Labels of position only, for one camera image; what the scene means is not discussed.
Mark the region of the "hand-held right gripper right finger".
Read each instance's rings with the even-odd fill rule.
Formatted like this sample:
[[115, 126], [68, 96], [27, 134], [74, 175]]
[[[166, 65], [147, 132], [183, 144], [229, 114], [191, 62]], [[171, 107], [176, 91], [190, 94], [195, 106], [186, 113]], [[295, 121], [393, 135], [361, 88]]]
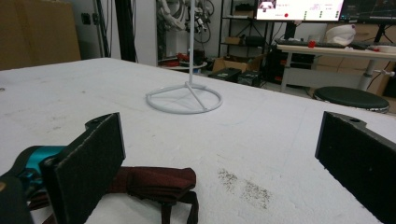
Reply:
[[324, 112], [315, 157], [383, 224], [396, 224], [396, 143], [350, 116]]

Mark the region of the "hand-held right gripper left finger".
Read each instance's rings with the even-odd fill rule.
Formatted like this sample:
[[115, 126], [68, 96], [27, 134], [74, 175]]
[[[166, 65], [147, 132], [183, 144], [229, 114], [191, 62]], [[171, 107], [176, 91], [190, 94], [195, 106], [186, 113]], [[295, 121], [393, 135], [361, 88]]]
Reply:
[[57, 224], [84, 224], [125, 159], [120, 115], [86, 123], [86, 131], [39, 163]]

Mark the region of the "dark red cloth with straps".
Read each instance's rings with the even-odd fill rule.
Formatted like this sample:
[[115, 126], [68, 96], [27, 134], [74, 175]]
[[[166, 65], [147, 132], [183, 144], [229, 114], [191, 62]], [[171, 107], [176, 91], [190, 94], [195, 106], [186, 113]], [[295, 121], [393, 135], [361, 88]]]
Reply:
[[170, 224], [174, 204], [188, 203], [187, 224], [198, 223], [199, 204], [196, 174], [191, 168], [116, 167], [100, 171], [63, 168], [44, 173], [45, 190], [36, 193], [28, 204], [31, 210], [51, 206], [53, 214], [43, 224], [84, 224], [106, 194], [127, 194], [161, 205], [162, 224]]

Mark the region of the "black round stool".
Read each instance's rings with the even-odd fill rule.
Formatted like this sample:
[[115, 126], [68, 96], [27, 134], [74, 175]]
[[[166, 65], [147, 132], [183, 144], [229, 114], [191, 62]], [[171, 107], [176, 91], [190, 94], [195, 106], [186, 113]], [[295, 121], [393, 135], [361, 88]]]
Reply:
[[377, 113], [387, 113], [389, 102], [373, 93], [347, 87], [322, 87], [314, 90], [313, 98], [337, 105], [364, 109]]

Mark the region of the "white desk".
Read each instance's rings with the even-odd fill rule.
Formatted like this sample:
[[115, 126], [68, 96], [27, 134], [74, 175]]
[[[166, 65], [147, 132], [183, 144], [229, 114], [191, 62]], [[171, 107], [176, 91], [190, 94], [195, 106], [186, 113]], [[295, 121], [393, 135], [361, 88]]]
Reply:
[[[284, 92], [288, 85], [311, 88], [341, 86], [366, 91], [370, 81], [372, 80], [375, 65], [378, 61], [396, 62], [396, 53], [377, 52], [371, 50], [330, 49], [318, 47], [309, 48], [290, 45], [278, 45], [277, 48], [288, 54], [280, 87], [281, 92]], [[350, 74], [293, 68], [290, 66], [290, 63], [294, 53], [365, 59], [369, 62], [365, 72], [358, 77]]]

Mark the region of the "white bag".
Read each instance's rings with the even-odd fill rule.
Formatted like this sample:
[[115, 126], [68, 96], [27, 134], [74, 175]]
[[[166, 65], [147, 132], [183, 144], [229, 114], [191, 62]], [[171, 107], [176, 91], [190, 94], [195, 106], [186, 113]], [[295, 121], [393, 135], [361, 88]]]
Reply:
[[346, 46], [354, 40], [355, 34], [356, 29], [354, 24], [340, 25], [326, 32], [326, 41], [328, 43]]

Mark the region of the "black keyboard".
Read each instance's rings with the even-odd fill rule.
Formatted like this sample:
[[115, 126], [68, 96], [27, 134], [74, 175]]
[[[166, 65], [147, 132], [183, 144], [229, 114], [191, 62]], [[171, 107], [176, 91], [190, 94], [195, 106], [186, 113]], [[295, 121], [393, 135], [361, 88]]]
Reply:
[[[309, 41], [306, 42], [306, 41], [297, 41], [297, 40], [276, 39], [275, 42], [276, 42], [278, 45], [308, 47], [308, 42], [309, 42]], [[340, 44], [336, 44], [336, 43], [317, 42], [315, 48], [344, 49], [345, 46], [340, 45]]]

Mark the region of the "black case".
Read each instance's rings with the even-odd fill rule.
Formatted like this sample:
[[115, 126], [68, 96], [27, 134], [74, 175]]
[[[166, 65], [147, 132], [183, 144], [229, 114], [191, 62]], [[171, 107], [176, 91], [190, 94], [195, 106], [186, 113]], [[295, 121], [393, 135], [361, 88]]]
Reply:
[[238, 76], [237, 83], [250, 87], [260, 87], [262, 79], [257, 71], [245, 71]]
[[238, 76], [242, 73], [241, 69], [224, 68], [209, 75], [209, 77], [236, 83]]

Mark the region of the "small round white table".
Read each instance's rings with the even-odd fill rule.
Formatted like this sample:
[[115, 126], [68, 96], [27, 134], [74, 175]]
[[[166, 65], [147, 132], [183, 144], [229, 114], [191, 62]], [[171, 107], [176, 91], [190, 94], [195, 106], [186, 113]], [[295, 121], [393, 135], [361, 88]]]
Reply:
[[[203, 62], [202, 64], [195, 65], [192, 69], [201, 69], [206, 66], [207, 66], [207, 63]], [[190, 65], [187, 62], [172, 61], [172, 62], [162, 63], [161, 68], [171, 69], [171, 70], [189, 70]]]

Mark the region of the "black curtain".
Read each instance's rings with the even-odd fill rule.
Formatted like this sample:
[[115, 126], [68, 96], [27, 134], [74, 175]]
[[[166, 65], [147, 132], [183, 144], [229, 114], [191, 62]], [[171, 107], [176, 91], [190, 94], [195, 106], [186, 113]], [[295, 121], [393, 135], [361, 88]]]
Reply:
[[115, 0], [115, 8], [120, 41], [120, 57], [124, 61], [136, 63], [132, 1]]

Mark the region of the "large cardboard box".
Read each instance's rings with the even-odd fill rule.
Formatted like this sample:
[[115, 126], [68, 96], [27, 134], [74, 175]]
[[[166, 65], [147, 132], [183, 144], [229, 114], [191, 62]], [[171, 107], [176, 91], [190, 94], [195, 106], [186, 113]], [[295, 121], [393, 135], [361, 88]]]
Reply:
[[70, 3], [0, 0], [0, 71], [80, 59]]

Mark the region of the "dark computer monitor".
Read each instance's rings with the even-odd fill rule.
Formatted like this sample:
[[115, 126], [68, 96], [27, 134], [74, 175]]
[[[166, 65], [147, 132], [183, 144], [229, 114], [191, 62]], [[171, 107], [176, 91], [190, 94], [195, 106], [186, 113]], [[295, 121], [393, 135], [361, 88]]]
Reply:
[[339, 21], [396, 24], [396, 0], [344, 0]]

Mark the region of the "open cardboard box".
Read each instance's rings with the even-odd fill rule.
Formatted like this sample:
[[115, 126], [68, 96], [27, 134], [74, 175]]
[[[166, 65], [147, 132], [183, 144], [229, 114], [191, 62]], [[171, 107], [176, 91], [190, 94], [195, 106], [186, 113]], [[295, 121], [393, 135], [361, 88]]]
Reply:
[[223, 56], [214, 61], [212, 71], [217, 72], [225, 68], [236, 68], [242, 72], [259, 71], [264, 58], [265, 56], [263, 54], [256, 57]]

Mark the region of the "bright computer monitor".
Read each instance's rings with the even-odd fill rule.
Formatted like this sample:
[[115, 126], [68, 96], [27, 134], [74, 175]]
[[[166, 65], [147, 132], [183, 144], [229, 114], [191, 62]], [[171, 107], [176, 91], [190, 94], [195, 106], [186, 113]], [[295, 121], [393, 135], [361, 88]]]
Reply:
[[260, 21], [338, 21], [344, 0], [258, 0]]

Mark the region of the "black metal shelf rack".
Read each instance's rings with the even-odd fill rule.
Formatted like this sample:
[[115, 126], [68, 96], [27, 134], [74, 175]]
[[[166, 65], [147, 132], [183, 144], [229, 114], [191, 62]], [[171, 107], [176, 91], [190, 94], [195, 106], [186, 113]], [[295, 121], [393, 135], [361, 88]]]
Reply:
[[255, 57], [266, 54], [274, 24], [256, 18], [258, 0], [221, 0], [219, 56]]

